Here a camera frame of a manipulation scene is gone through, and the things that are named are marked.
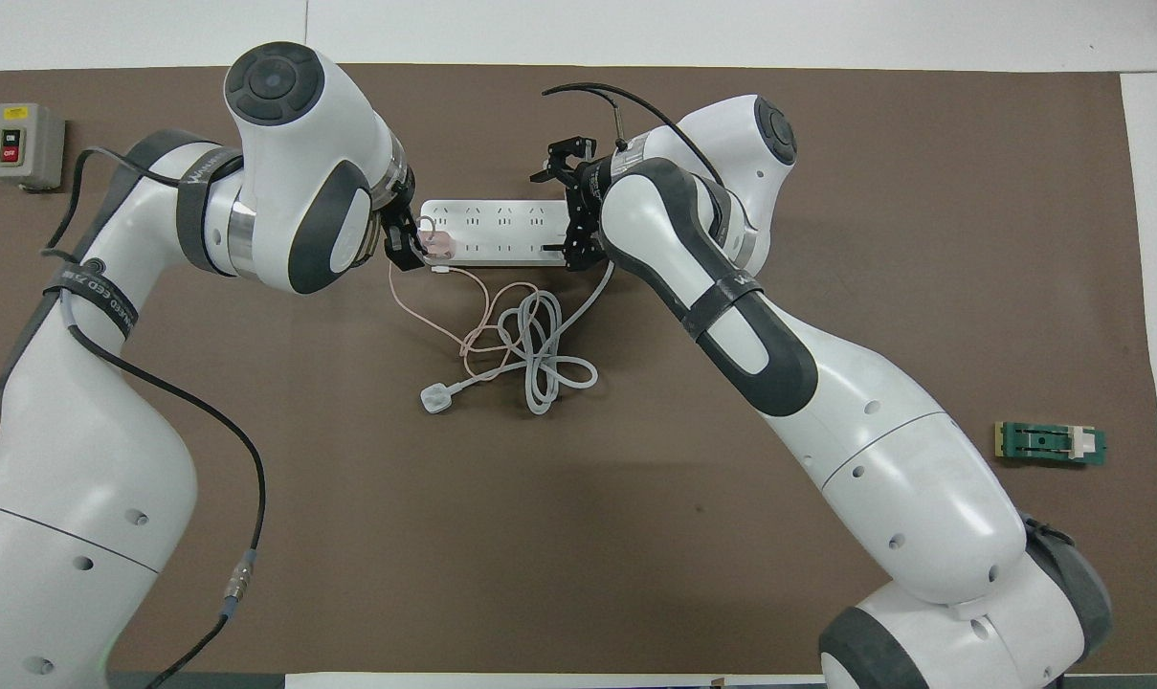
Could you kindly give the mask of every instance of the power strip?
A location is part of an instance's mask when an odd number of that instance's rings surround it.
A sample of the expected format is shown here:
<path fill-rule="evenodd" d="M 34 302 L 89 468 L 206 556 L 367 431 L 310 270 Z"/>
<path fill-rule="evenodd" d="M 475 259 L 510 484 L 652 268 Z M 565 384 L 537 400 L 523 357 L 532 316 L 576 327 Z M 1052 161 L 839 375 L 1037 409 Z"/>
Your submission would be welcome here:
<path fill-rule="evenodd" d="M 420 238 L 430 266 L 563 266 L 566 227 L 569 209 L 565 201 L 421 205 Z"/>

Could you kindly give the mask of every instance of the on/off switch box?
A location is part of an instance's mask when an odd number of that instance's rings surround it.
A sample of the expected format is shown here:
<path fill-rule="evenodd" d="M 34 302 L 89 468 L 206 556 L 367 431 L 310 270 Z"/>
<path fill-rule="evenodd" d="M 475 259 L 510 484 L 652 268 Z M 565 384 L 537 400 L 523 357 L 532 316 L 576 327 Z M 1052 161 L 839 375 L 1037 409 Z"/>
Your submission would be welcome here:
<path fill-rule="evenodd" d="M 64 131 L 62 119 L 45 105 L 0 103 L 0 179 L 31 191 L 58 187 Z"/>

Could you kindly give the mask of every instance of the screw hole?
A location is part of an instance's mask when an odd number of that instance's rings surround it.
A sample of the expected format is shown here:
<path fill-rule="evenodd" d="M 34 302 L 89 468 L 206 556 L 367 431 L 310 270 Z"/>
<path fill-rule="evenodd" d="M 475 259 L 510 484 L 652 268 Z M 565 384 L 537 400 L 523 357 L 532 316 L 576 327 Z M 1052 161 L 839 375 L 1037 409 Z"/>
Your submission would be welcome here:
<path fill-rule="evenodd" d="M 30 672 L 32 675 L 50 675 L 50 673 L 54 672 L 54 664 L 42 658 L 42 655 L 30 655 L 28 659 L 23 659 L 21 667 L 25 668 L 25 672 Z"/>

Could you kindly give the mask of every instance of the black cable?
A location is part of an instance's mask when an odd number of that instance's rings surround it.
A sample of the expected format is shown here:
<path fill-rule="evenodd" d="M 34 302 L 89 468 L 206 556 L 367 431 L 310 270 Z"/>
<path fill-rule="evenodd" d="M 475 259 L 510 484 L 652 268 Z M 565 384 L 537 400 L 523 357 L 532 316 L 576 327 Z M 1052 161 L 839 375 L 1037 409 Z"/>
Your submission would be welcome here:
<path fill-rule="evenodd" d="M 186 664 L 191 662 L 191 660 L 199 654 L 199 651 L 201 651 L 208 642 L 213 640 L 220 634 L 220 629 L 222 629 L 227 622 L 229 622 L 229 615 L 220 615 L 220 618 L 216 620 L 216 625 L 212 628 L 211 631 L 205 634 L 202 638 L 199 638 L 197 645 L 192 646 L 191 650 L 183 655 L 183 658 L 177 659 L 175 664 L 162 671 L 161 675 L 153 677 L 153 681 L 149 681 L 145 689 L 157 689 L 157 687 L 165 683 L 170 676 L 175 675 L 176 672 L 183 669 Z"/>
<path fill-rule="evenodd" d="M 617 150 L 626 151 L 629 147 L 629 142 L 625 140 L 625 126 L 622 126 L 621 123 L 621 105 L 618 104 L 617 101 L 613 101 L 612 96 L 609 96 L 607 92 L 596 91 L 595 88 L 581 88 L 578 91 L 590 92 L 592 96 L 603 97 L 604 101 L 607 101 L 609 105 L 612 105 L 612 118 L 617 121 Z M 548 96 L 548 91 L 544 91 L 544 95 Z"/>
<path fill-rule="evenodd" d="M 233 431 L 234 436 L 237 436 L 238 440 L 242 440 L 242 445 L 246 446 L 246 451 L 249 451 L 249 453 L 251 454 L 251 459 L 253 459 L 255 474 L 258 477 L 258 484 L 259 484 L 258 512 L 255 519 L 255 532 L 251 533 L 251 548 L 250 548 L 252 551 L 258 549 L 259 536 L 263 535 L 263 516 L 267 511 L 267 480 L 266 476 L 264 476 L 263 459 L 259 458 L 259 451 L 257 447 L 255 447 L 255 442 L 251 442 L 250 437 L 246 436 L 245 431 L 243 431 L 242 428 L 237 427 L 237 423 L 234 423 L 233 420 L 229 420 L 227 415 L 222 414 L 222 412 L 218 410 L 214 406 L 209 405 L 209 402 L 205 402 L 200 398 L 192 395 L 192 393 L 189 393 L 185 390 L 177 387 L 175 384 L 168 383 L 167 380 L 162 380 L 161 378 L 157 378 L 157 376 L 150 375 L 150 372 L 141 370 L 140 366 L 137 366 L 131 362 L 125 361 L 124 358 L 116 357 L 115 354 L 108 353 L 108 350 L 102 348 L 101 344 L 97 344 L 97 342 L 89 340 L 88 335 L 84 335 L 83 332 L 80 332 L 80 327 L 78 325 L 72 324 L 69 327 L 67 327 L 67 331 L 69 331 L 72 333 L 72 336 L 84 349 L 88 349 L 89 353 L 93 354 L 93 356 L 96 356 L 109 364 L 118 366 L 120 370 L 134 375 L 135 378 L 145 380 L 149 385 L 161 388 L 164 392 L 171 393 L 171 395 L 180 398 L 180 400 L 192 402 L 192 405 L 207 412 L 207 414 L 209 414 L 211 417 L 214 417 L 220 423 L 222 423 L 222 425 L 224 428 L 228 428 L 229 431 Z M 220 614 L 220 618 L 216 620 L 216 624 L 214 625 L 214 628 L 212 628 L 211 631 L 205 634 L 205 636 L 199 638 L 197 645 L 192 646 L 191 650 L 183 655 L 183 658 L 177 659 L 177 661 L 175 661 L 175 664 L 172 664 L 170 667 L 165 668 L 161 673 L 161 675 L 155 676 L 154 680 L 150 681 L 148 686 L 146 686 L 146 689 L 157 689 L 157 687 L 162 686 L 163 682 L 167 681 L 170 676 L 175 675 L 175 673 L 183 669 L 183 667 L 186 664 L 191 662 L 191 660 L 196 658 L 205 649 L 205 646 L 209 644 L 211 640 L 213 640 L 220 634 L 220 631 L 224 627 L 224 623 L 229 622 L 229 617 L 230 617 L 230 612 L 222 612 L 222 614 Z"/>
<path fill-rule="evenodd" d="M 714 181 L 717 183 L 718 186 L 727 186 L 725 184 L 722 183 L 722 177 L 718 175 L 718 171 L 714 170 L 714 164 L 710 163 L 710 160 L 706 157 L 706 154 L 701 153 L 701 149 L 698 148 L 695 143 L 693 143 L 693 140 L 690 139 L 687 134 L 684 134 L 684 132 L 679 129 L 679 126 L 677 126 L 676 123 L 671 120 L 671 118 L 664 114 L 662 110 L 656 109 L 656 106 L 644 101 L 643 97 L 636 96 L 634 95 L 634 92 L 626 91 L 620 87 L 610 86 L 607 83 L 597 83 L 592 81 L 581 81 L 575 83 L 563 83 L 561 86 L 554 86 L 552 88 L 547 88 L 547 90 L 544 90 L 541 92 L 541 96 L 552 96 L 553 92 L 562 92 L 562 91 L 594 92 L 596 96 L 604 97 L 604 99 L 606 99 L 610 103 L 612 103 L 612 98 L 605 96 L 604 92 L 600 91 L 616 92 L 618 96 L 627 97 L 629 101 L 634 101 L 634 103 L 642 105 L 643 109 L 649 110 L 649 112 L 654 114 L 654 117 L 657 117 L 658 121 L 665 124 L 669 127 L 669 129 L 676 132 L 676 136 L 679 136 L 679 140 L 684 141 L 684 145 L 688 146 L 688 150 L 697 156 L 697 160 L 699 160 L 701 164 L 706 166 L 706 170 L 710 171 Z"/>
<path fill-rule="evenodd" d="M 71 224 L 72 217 L 75 215 L 75 206 L 76 203 L 80 203 L 80 179 L 82 179 L 82 176 L 84 175 L 84 162 L 88 161 L 94 153 L 104 154 L 104 156 L 118 161 L 119 164 L 126 166 L 127 170 L 135 171 L 139 176 L 146 176 L 148 179 L 153 179 L 153 181 L 157 184 L 164 184 L 165 186 L 174 187 L 179 186 L 179 180 L 176 180 L 172 176 L 154 173 L 153 170 L 146 169 L 145 165 L 140 165 L 140 163 L 132 161 L 121 153 L 111 151 L 111 149 L 102 146 L 89 146 L 75 156 L 75 165 L 72 166 L 72 192 L 67 198 L 67 210 L 65 210 L 64 217 L 58 222 L 58 228 L 54 228 L 53 235 L 50 236 L 50 239 L 46 242 L 46 246 L 40 251 L 43 257 L 59 257 L 64 260 L 71 260 L 74 264 L 80 262 L 75 257 L 72 257 L 71 253 L 54 249 L 54 245 L 58 244 L 58 240 L 64 238 L 64 232 L 67 231 L 67 225 Z"/>
<path fill-rule="evenodd" d="M 246 451 L 249 451 L 249 453 L 251 454 L 251 459 L 253 459 L 255 461 L 255 474 L 258 476 L 258 483 L 259 483 L 258 513 L 255 519 L 255 532 L 251 535 L 251 550 L 258 549 L 259 536 L 263 534 L 263 513 L 264 511 L 267 511 L 267 481 L 266 479 L 264 479 L 263 475 L 263 459 L 259 458 L 259 451 L 257 447 L 255 447 L 255 442 L 251 442 L 251 438 L 246 436 L 246 432 L 243 431 L 242 428 L 237 427 L 237 423 L 234 423 L 233 420 L 229 420 L 227 415 L 221 414 L 214 406 L 209 405 L 209 402 L 205 402 L 200 398 L 192 395 L 192 393 L 189 393 L 185 390 L 177 387 L 175 384 L 167 383 L 167 380 L 162 380 L 161 378 L 157 378 L 155 375 L 150 375 L 150 372 L 142 370 L 140 366 L 137 366 L 132 363 L 124 361 L 123 358 L 113 356 L 113 354 L 108 353 L 106 349 L 102 348 L 101 344 L 97 344 L 97 342 L 89 340 L 89 336 L 84 335 L 83 332 L 80 332 L 80 326 L 75 324 L 71 325 L 69 327 L 67 327 L 67 331 L 72 333 L 72 336 L 78 342 L 80 342 L 80 344 L 84 349 L 88 349 L 89 353 L 93 353 L 93 356 L 102 358 L 106 363 L 112 364 L 115 366 L 119 366 L 120 370 L 134 375 L 135 378 L 145 380 L 145 383 L 148 383 L 154 387 L 162 388 L 164 392 L 170 393 L 170 395 L 175 395 L 176 398 L 179 398 L 180 400 L 184 400 L 186 402 L 192 402 L 192 405 L 207 412 L 207 414 L 209 414 L 212 418 L 218 420 L 220 424 L 222 424 L 224 428 L 228 428 L 229 431 L 233 431 L 234 436 L 237 436 L 238 440 L 242 440 L 242 445 L 246 446 Z"/>

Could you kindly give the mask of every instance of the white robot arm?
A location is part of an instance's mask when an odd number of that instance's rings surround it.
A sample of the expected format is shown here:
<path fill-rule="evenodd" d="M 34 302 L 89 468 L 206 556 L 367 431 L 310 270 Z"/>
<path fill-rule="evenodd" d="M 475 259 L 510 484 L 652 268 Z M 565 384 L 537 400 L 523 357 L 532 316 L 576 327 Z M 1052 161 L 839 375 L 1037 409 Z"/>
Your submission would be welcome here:
<path fill-rule="evenodd" d="M 118 353 L 159 274 L 184 262 L 317 291 L 373 252 L 371 213 L 391 257 L 419 260 L 403 148 L 336 64 L 260 45 L 229 71 L 224 99 L 242 150 L 183 131 L 137 143 L 128 161 L 170 184 L 113 176 L 1 379 L 0 688 L 105 687 L 106 654 L 197 496 L 175 429 L 69 327 Z M 222 624 L 253 557 L 252 543 Z"/>
<path fill-rule="evenodd" d="M 732 97 L 678 126 L 709 166 L 669 127 L 636 136 L 568 176 L 582 198 L 573 206 L 590 212 L 574 224 L 656 291 L 892 577 L 824 631 L 827 684 L 1051 684 L 1110 631 L 1093 569 L 1071 540 L 1016 512 L 909 376 L 784 313 L 753 280 L 795 162 L 780 110 Z"/>

